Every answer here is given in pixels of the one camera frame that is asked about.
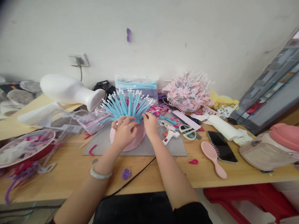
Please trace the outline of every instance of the hot glue gun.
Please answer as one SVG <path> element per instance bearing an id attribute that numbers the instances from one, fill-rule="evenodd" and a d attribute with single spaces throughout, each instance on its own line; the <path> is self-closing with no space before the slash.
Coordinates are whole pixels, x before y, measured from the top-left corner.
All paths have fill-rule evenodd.
<path id="1" fill-rule="evenodd" d="M 164 145 L 167 145 L 172 137 L 178 138 L 180 136 L 180 133 L 175 131 L 175 127 L 172 127 L 163 121 L 161 121 L 161 125 L 164 126 L 168 132 L 167 137 L 163 140 Z"/>

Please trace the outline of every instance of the phone screen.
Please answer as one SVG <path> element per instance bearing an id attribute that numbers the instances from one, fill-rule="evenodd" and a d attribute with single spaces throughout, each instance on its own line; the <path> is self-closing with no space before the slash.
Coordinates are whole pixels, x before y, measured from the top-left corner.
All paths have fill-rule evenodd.
<path id="1" fill-rule="evenodd" d="M 211 142 L 219 150 L 219 159 L 227 162 L 238 163 L 237 158 L 235 157 L 233 151 L 227 144 L 224 136 L 219 132 L 208 131 L 208 136 Z"/>

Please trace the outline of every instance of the hand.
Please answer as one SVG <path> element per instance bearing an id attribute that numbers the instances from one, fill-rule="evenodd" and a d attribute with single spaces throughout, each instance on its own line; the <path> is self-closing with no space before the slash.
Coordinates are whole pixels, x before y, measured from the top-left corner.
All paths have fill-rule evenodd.
<path id="1" fill-rule="evenodd" d="M 122 116 L 117 121 L 113 121 L 111 127 L 115 129 L 113 144 L 123 150 L 137 135 L 137 122 L 135 117 Z"/>
<path id="2" fill-rule="evenodd" d="M 144 127 L 149 139 L 158 136 L 158 120 L 155 115 L 147 112 L 142 114 L 144 119 Z"/>

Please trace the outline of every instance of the red plastic chair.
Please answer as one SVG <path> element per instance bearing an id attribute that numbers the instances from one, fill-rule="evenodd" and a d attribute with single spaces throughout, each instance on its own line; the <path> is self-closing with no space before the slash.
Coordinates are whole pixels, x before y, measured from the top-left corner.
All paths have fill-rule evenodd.
<path id="1" fill-rule="evenodd" d="M 251 224 L 232 204 L 232 201 L 250 201 L 264 212 L 271 213 L 276 222 L 299 215 L 284 195 L 271 184 L 252 184 L 203 190 L 211 203 L 221 204 L 239 224 Z"/>

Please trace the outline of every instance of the blue pipe cleaner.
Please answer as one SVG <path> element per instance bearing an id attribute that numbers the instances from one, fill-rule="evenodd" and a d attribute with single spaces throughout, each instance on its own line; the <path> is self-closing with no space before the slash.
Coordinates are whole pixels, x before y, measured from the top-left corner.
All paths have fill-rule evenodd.
<path id="1" fill-rule="evenodd" d="M 140 124 L 142 114 L 155 103 L 155 100 L 149 98 L 149 95 L 144 97 L 142 91 L 132 90 L 132 88 L 128 88 L 128 94 L 129 96 L 125 97 L 124 91 L 119 89 L 116 93 L 114 92 L 108 96 L 108 101 L 102 99 L 101 108 L 106 110 L 103 112 L 112 117 L 106 118 L 101 124 L 104 124 L 106 121 L 118 120 L 121 116 L 133 116 L 136 118 L 136 122 Z"/>

